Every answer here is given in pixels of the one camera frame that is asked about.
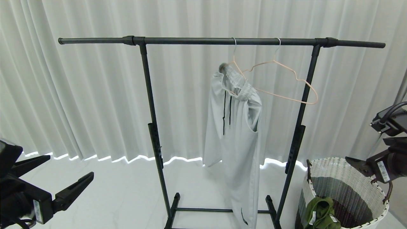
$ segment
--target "black metal clothing rack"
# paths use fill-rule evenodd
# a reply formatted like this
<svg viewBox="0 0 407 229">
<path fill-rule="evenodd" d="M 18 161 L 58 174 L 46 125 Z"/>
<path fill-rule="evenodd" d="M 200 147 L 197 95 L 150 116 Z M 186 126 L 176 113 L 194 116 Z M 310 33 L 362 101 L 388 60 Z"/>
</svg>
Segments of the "black metal clothing rack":
<svg viewBox="0 0 407 229">
<path fill-rule="evenodd" d="M 168 200 L 168 193 L 164 180 L 163 173 L 163 160 L 161 156 L 161 145 L 158 136 L 157 119 L 155 117 L 153 89 L 151 87 L 151 78 L 149 71 L 149 64 L 147 59 L 147 44 L 205 44 L 205 45 L 296 45 L 296 46 L 313 46 L 311 54 L 311 62 L 308 69 L 306 81 L 311 84 L 314 75 L 317 58 L 321 48 L 329 48 L 335 46 L 348 46 L 348 47 L 365 47 L 365 48 L 384 48 L 385 43 L 379 42 L 361 42 L 361 41 L 347 41 L 338 40 L 335 38 L 315 38 L 315 39 L 287 39 L 287 38 L 188 38 L 188 37 L 136 37 L 125 36 L 115 38 L 59 38 L 60 44 L 94 44 L 94 43 L 109 43 L 116 44 L 122 43 L 127 45 L 138 45 L 142 57 L 144 77 L 147 86 L 147 94 L 149 99 L 151 123 L 148 124 L 151 142 L 153 144 L 155 162 L 157 165 L 158 176 L 160 178 L 162 194 L 164 196 L 165 208 L 167 211 L 168 219 L 164 229 L 171 229 L 174 217 L 177 211 L 205 211 L 205 212 L 232 212 L 231 209 L 208 209 L 208 208 L 186 208 L 178 207 L 180 194 L 176 193 L 174 201 L 170 206 Z M 306 85 L 302 94 L 302 101 L 307 101 L 309 94 L 309 87 Z M 270 195 L 266 197 L 268 210 L 259 210 L 260 214 L 270 214 L 275 229 L 281 229 L 280 216 L 284 207 L 285 199 L 287 197 L 288 188 L 290 186 L 291 178 L 293 175 L 295 161 L 297 160 L 298 152 L 300 150 L 302 137 L 304 135 L 305 126 L 302 125 L 302 118 L 304 116 L 305 104 L 301 103 L 298 111 L 298 117 L 295 124 L 294 135 L 291 141 L 289 157 L 285 173 L 287 174 L 283 192 L 281 195 L 280 203 L 276 211 Z"/>
</svg>

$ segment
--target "black horizontal rod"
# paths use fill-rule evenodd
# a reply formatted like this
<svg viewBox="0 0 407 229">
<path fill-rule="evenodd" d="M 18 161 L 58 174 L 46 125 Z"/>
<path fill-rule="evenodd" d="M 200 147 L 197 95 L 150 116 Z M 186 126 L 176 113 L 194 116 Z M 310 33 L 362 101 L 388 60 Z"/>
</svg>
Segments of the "black horizontal rod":
<svg viewBox="0 0 407 229">
<path fill-rule="evenodd" d="M 299 45 L 299 46 L 315 46 L 334 47 L 334 46 L 351 46 L 351 47 L 366 47 L 366 48 L 384 48 L 385 43 L 380 42 L 363 42 L 363 41 L 347 41 L 337 40 L 334 38 L 236 38 L 237 45 Z M 205 37 L 114 37 L 114 38 L 59 38 L 60 44 L 96 44 L 96 43 L 114 43 L 138 45 L 140 42 L 144 44 L 209 44 L 209 45 L 234 45 L 233 38 L 205 38 Z"/>
<path fill-rule="evenodd" d="M 233 212 L 232 209 L 216 209 L 216 208 L 190 208 L 190 207 L 177 207 L 177 211 L 205 211 L 205 212 Z M 269 214 L 269 210 L 258 210 L 257 213 Z"/>
</svg>

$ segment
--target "basket rim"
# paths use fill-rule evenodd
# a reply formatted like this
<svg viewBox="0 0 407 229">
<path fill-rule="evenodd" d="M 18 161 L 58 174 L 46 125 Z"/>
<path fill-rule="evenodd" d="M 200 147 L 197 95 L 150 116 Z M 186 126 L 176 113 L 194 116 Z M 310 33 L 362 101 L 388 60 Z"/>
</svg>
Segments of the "basket rim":
<svg viewBox="0 0 407 229">
<path fill-rule="evenodd" d="M 322 160 L 327 160 L 327 159 L 345 160 L 344 158 L 333 156 L 333 157 L 326 157 L 326 158 L 321 158 L 321 159 L 312 160 L 312 161 L 311 161 L 311 164 L 312 164 L 313 162 L 316 162 L 316 161 L 322 161 Z M 316 195 L 316 193 L 315 193 L 314 186 L 313 186 L 313 184 L 312 184 L 312 180 L 309 180 L 308 186 L 311 188 L 313 196 L 316 197 L 317 195 Z M 385 193 L 383 192 L 382 188 L 381 188 L 377 183 L 376 183 L 376 186 L 377 186 L 378 190 L 382 193 L 383 198 L 384 198 L 384 197 L 385 197 Z M 357 227 L 352 227 L 351 229 L 356 229 L 356 228 L 357 228 L 357 229 L 363 229 L 363 228 L 366 228 L 367 226 L 375 225 L 375 224 L 379 223 L 379 222 L 387 215 L 387 212 L 389 211 L 389 200 L 387 200 L 386 202 L 384 202 L 383 205 L 384 205 L 385 208 L 384 208 L 383 213 L 382 213 L 379 217 L 374 218 L 372 221 L 369 221 L 369 222 L 364 223 L 364 224 L 362 224 L 362 225 L 359 225 L 359 226 L 357 226 Z"/>
</svg>

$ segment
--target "woven basket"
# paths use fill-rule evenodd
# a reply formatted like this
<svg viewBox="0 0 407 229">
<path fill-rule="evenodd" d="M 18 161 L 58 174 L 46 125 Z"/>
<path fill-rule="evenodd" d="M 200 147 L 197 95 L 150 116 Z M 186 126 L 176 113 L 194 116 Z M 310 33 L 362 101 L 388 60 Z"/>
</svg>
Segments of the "woven basket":
<svg viewBox="0 0 407 229">
<path fill-rule="evenodd" d="M 386 216 L 391 183 L 385 196 L 374 180 L 359 173 L 345 159 L 307 160 L 307 164 L 308 173 L 302 185 L 296 229 L 308 226 L 306 206 L 316 196 L 333 199 L 335 217 L 342 228 L 373 229 Z"/>
</svg>

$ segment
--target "curtain fold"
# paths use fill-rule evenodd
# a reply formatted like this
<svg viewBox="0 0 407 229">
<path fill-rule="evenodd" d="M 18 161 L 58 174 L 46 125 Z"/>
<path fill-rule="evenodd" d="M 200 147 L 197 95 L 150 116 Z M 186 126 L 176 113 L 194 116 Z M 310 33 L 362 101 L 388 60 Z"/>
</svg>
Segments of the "curtain fold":
<svg viewBox="0 0 407 229">
<path fill-rule="evenodd" d="M 307 105 L 299 160 L 369 155 L 369 127 L 393 104 L 407 69 L 407 3 L 363 1 L 0 1 L 0 137 L 26 153 L 81 159 L 153 156 L 139 48 L 59 45 L 59 37 L 334 37 L 384 49 L 322 48 Z M 243 69 L 277 46 L 238 46 Z M 148 45 L 164 160 L 201 157 L 210 77 L 233 46 Z M 312 47 L 282 46 L 276 59 L 306 79 Z M 301 99 L 304 84 L 266 64 L 245 74 L 255 88 Z M 286 161 L 300 104 L 259 92 L 261 151 Z M 309 101 L 315 95 L 310 93 Z"/>
</svg>

